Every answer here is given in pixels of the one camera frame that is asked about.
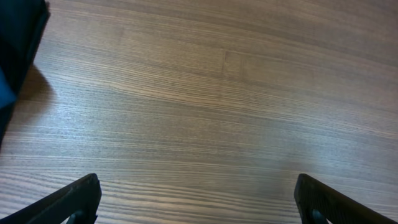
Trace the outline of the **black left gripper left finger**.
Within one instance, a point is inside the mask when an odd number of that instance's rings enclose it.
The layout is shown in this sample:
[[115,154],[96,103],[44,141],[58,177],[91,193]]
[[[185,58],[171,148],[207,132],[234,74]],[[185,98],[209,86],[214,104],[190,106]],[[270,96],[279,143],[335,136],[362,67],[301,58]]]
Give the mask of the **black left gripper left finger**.
[[92,173],[2,218],[1,224],[94,224],[100,200],[100,181]]

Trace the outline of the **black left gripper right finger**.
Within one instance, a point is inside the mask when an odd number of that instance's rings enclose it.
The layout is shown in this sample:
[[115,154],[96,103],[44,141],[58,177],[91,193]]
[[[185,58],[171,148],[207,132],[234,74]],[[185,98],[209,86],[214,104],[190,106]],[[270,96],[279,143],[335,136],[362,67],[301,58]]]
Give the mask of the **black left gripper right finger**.
[[298,175],[294,199],[303,224],[397,224],[307,174]]

